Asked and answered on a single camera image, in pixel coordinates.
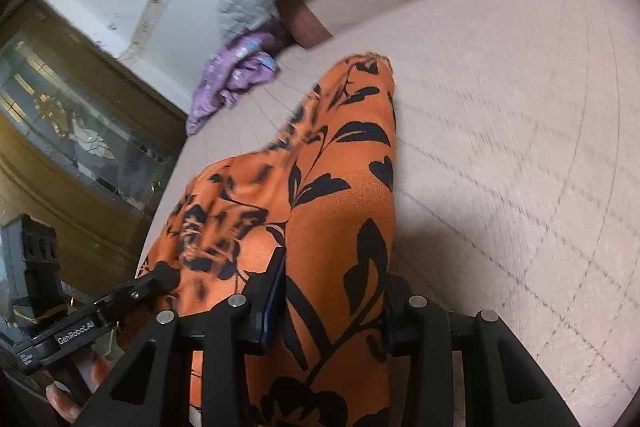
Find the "finger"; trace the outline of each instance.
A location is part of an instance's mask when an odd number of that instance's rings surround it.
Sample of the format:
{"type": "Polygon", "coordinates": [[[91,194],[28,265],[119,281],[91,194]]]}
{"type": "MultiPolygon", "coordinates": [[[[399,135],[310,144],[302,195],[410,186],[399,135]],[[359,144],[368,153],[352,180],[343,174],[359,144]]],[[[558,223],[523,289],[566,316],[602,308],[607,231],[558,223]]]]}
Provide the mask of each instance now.
{"type": "Polygon", "coordinates": [[[97,385],[100,385],[104,379],[107,378],[110,370],[111,368],[109,367],[107,360],[104,357],[97,355],[94,363],[91,365],[91,378],[94,379],[94,382],[97,385]]]}
{"type": "Polygon", "coordinates": [[[59,389],[54,383],[47,386],[45,390],[47,400],[58,411],[58,414],[62,416],[69,423],[73,423],[80,414],[80,407],[77,403],[71,400],[71,397],[59,389]]]}

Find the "purple fabric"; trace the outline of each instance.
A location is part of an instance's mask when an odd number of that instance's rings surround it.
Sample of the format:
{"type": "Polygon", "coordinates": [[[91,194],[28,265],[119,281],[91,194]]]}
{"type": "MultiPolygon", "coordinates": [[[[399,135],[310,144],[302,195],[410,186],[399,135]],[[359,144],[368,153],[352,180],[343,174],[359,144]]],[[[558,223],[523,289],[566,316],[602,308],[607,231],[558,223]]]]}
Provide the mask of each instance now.
{"type": "Polygon", "coordinates": [[[222,46],[205,64],[193,93],[187,134],[196,134],[223,105],[233,107],[251,86],[273,80],[274,56],[292,42],[279,20],[271,19],[222,46]]]}

